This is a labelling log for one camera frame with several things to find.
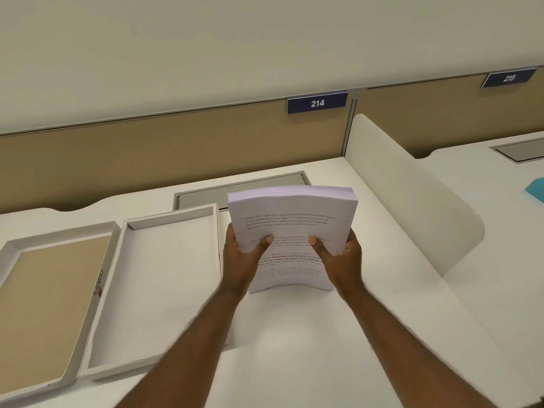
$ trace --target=beige partition panel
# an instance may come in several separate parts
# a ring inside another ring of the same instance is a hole
[[[0,213],[339,157],[344,108],[287,115],[285,100],[0,136]]]
[[[363,90],[355,114],[368,116],[415,157],[544,130],[544,69],[526,84],[480,89],[486,76]]]

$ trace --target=hand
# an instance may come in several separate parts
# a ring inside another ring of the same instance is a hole
[[[361,246],[352,229],[343,252],[337,256],[331,255],[318,238],[310,236],[308,241],[323,261],[329,279],[344,301],[353,293],[365,291],[361,277]]]
[[[225,248],[223,249],[223,279],[219,289],[234,292],[241,300],[248,291],[249,284],[255,277],[259,259],[274,241],[274,236],[268,235],[249,253],[244,253],[238,246],[232,223],[227,228]]]

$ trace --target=paper tray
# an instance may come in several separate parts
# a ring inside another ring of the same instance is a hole
[[[216,204],[125,221],[80,376],[156,363],[220,281]]]
[[[120,228],[9,240],[0,250],[0,403],[76,381]]]

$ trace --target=215 sign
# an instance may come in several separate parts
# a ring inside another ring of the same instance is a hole
[[[536,67],[510,70],[500,73],[489,73],[480,88],[506,86],[508,84],[527,83],[535,74]]]
[[[292,98],[287,100],[287,114],[345,107],[347,100],[347,91],[329,93],[327,95],[310,95],[308,97]]]

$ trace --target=wall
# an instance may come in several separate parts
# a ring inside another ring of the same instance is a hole
[[[0,0],[0,132],[544,63],[544,0]]]

